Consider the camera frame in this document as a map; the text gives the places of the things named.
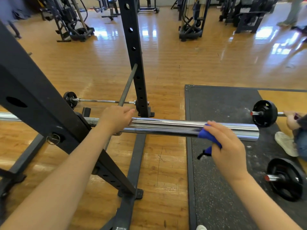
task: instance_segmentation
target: round hole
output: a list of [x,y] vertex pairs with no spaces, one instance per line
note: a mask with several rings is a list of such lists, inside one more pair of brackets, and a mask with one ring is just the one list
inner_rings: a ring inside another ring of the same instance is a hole
[[23,107],[23,108],[28,107],[25,103],[23,103],[21,100],[15,97],[6,97],[6,100],[14,106]]

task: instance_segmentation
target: black speckled rubber mat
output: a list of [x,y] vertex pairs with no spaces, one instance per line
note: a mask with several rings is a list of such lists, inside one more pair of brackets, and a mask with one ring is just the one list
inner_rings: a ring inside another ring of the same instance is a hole
[[[187,120],[215,120],[226,123],[253,124],[250,111],[261,100],[257,89],[185,86]],[[260,129],[257,142],[243,142],[249,173],[273,200],[303,229],[307,229],[307,202],[288,202],[271,190],[263,175],[273,158],[290,158],[275,142],[277,124]],[[197,156],[211,143],[204,139],[187,138],[190,230],[203,224],[213,229],[258,229],[242,203],[221,176],[211,157]]]

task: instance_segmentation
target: cable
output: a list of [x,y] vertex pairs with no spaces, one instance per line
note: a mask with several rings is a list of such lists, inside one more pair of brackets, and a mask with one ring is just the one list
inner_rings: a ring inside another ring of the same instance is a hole
[[83,1],[82,1],[82,0],[80,0],[80,1],[81,1],[82,5],[83,5],[83,7],[84,7],[84,9],[85,9],[85,12],[86,12],[86,17],[85,17],[85,19],[84,19],[84,22],[85,22],[85,20],[86,20],[87,17],[88,17],[88,12],[87,12],[87,9],[86,9],[86,7],[85,7]]

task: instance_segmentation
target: shiny wooden floor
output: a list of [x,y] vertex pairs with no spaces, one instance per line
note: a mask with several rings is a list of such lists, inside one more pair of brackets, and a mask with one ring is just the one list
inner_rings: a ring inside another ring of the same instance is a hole
[[[185,119],[185,84],[307,89],[304,37],[275,25],[289,9],[289,4],[278,5],[256,34],[234,34],[231,25],[218,22],[219,10],[211,8],[203,37],[187,42],[178,38],[176,10],[164,7],[159,14],[139,14],[146,88],[155,117]],[[19,43],[33,53],[33,61],[61,94],[74,91],[82,98],[118,100],[131,71],[121,19],[110,21],[90,12],[87,24],[95,28],[95,36],[70,43],[56,42],[54,21],[43,22],[39,16],[16,26],[23,37]],[[260,94],[281,111],[307,112],[306,93]],[[127,100],[135,100],[133,86]],[[85,103],[76,110],[84,106],[99,117],[108,104]],[[285,118],[278,124],[290,134]],[[23,123],[1,122],[0,167],[9,169],[35,136]],[[107,150],[125,174],[134,139],[128,133],[113,137]],[[65,158],[59,148],[46,144],[26,170],[27,179],[10,194],[9,213]],[[188,229],[185,138],[147,136],[138,187],[144,197],[135,203],[131,229]],[[69,229],[99,229],[119,204],[117,191],[92,175]]]

